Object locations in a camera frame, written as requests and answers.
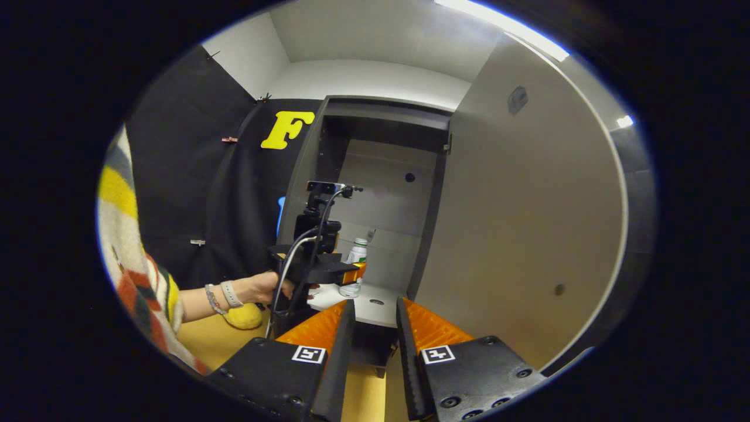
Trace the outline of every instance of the silver bracelet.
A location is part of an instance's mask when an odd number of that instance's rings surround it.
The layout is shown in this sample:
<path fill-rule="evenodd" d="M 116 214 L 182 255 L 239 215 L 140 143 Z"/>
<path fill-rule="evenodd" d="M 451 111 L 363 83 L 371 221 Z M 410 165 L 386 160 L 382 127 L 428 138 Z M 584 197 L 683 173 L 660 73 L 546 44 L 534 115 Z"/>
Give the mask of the silver bracelet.
<path fill-rule="evenodd" d="M 213 289 L 214 285 L 207 284 L 205 285 L 205 295 L 209 298 L 208 303 L 211 304 L 211 307 L 216 311 L 216 313 L 220 315 L 226 315 L 227 311 L 221 310 L 221 306 L 219 306 L 219 302 L 216 301 L 216 296 L 214 296 Z"/>

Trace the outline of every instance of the blue object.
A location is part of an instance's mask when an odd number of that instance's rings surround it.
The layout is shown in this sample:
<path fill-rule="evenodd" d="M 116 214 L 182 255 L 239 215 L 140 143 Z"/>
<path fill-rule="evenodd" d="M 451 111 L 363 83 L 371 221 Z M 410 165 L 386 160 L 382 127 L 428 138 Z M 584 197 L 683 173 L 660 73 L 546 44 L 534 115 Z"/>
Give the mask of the blue object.
<path fill-rule="evenodd" d="M 279 227 L 281 226 L 281 212 L 284 211 L 284 201 L 287 197 L 283 196 L 279 198 L 279 221 L 276 223 L 276 237 L 279 237 Z"/>

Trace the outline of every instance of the white bottle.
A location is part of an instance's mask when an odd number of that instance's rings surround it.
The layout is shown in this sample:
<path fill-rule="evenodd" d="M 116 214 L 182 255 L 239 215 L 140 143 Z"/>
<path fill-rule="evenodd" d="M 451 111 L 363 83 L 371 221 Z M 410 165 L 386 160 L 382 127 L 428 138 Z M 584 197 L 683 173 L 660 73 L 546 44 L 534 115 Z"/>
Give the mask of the white bottle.
<path fill-rule="evenodd" d="M 344 262 L 347 264 L 366 263 L 368 261 L 367 244 L 368 242 L 366 239 L 362 239 L 360 237 L 354 239 L 354 246 L 352 247 L 352 250 L 349 252 L 349 256 L 346 257 L 346 260 Z M 344 297 L 358 297 L 359 291 L 362 289 L 362 275 L 364 275 L 365 273 L 364 270 L 365 268 L 362 268 L 360 270 L 360 273 L 357 275 L 358 278 L 356 282 L 339 287 L 338 293 Z"/>

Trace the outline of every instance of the striped sweater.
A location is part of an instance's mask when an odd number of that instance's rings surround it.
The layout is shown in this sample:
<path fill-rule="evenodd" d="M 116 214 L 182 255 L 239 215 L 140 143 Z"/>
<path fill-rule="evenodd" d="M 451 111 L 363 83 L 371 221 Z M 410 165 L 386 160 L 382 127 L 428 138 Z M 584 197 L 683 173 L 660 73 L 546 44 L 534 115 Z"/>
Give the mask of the striped sweater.
<path fill-rule="evenodd" d="M 178 340 L 182 302 L 172 276 L 143 249 L 131 150 L 125 127 L 107 150 L 99 183 L 97 229 L 109 280 L 136 326 L 162 352 L 203 375 L 209 371 Z"/>

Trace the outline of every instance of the black fabric backdrop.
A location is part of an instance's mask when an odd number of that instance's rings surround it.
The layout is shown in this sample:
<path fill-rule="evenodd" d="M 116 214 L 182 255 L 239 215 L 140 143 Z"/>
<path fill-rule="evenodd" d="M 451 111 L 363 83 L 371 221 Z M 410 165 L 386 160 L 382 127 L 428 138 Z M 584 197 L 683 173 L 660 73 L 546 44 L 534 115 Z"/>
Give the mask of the black fabric backdrop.
<path fill-rule="evenodd" d="M 309 125 L 285 149 L 262 149 L 282 110 L 321 100 L 255 100 L 202 48 L 145 91 L 125 127 L 145 250 L 180 288 L 267 269 L 284 196 Z M 225 143 L 224 137 L 238 143 Z M 205 240 L 204 246 L 191 240 Z"/>

